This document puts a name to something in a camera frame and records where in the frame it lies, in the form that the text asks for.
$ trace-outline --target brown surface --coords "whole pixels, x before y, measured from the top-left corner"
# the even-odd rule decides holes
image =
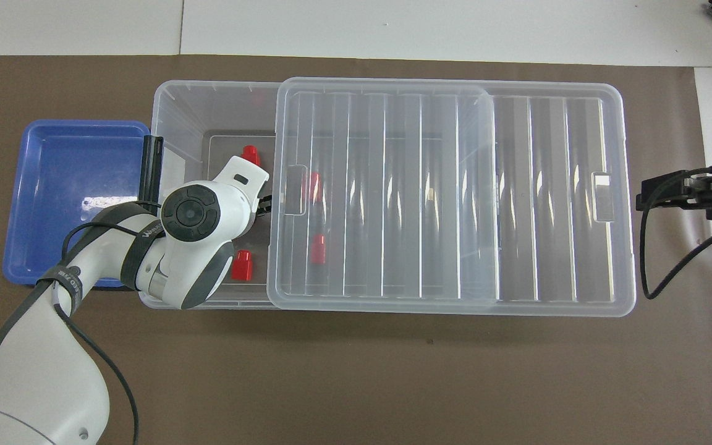
[[[167,79],[295,75],[606,82],[625,101],[633,192],[643,178],[704,164],[691,68],[0,57],[0,325],[27,294],[4,279],[1,262],[29,122],[149,124],[153,92]],[[700,214],[673,210],[650,223],[656,279],[705,225]],[[619,319],[182,313],[101,291],[76,319],[129,378],[144,443],[712,443],[710,251],[660,299]],[[127,443],[127,400],[104,375],[112,409],[101,443]]]

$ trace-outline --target black strap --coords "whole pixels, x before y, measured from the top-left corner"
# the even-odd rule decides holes
[[[133,240],[128,253],[125,254],[125,260],[122,262],[122,268],[119,270],[119,280],[125,287],[133,290],[136,288],[136,275],[139,273],[139,268],[142,267],[142,260],[145,259],[147,251],[153,245],[158,237],[164,237],[164,226],[161,221],[156,219],[145,228],[139,231],[139,236]]]
[[[70,294],[70,314],[73,315],[76,312],[76,308],[82,304],[82,296],[84,295],[82,281],[78,278],[79,273],[81,273],[81,269],[76,266],[68,268],[63,265],[56,265],[46,271],[37,282],[56,281],[60,286],[64,287],[67,293]]]

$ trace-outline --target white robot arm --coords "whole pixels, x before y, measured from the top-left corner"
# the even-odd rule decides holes
[[[124,203],[88,223],[0,330],[0,444],[96,443],[108,392],[57,311],[70,316],[104,277],[180,309],[201,304],[229,270],[232,239],[251,227],[267,180],[233,157],[215,180],[170,192],[161,219]]]

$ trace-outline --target red plastic cap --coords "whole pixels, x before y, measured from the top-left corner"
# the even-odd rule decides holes
[[[311,172],[309,174],[309,198],[313,203],[319,203],[323,200],[323,185],[320,183],[319,172]]]
[[[240,155],[241,158],[246,159],[249,163],[255,166],[260,166],[260,155],[257,153],[257,147],[253,145],[248,145],[244,147],[244,152]]]
[[[311,241],[309,262],[314,265],[326,264],[326,237],[324,234],[315,235]]]
[[[241,281],[252,281],[252,267],[252,253],[248,250],[238,250],[238,254],[232,262],[229,276],[232,279],[241,279]]]

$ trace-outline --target blue plastic tray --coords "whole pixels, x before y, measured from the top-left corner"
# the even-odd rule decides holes
[[[59,261],[62,240],[110,205],[135,200],[144,136],[135,121],[35,121],[23,131],[2,265],[34,284]],[[96,286],[119,287],[116,279]]]

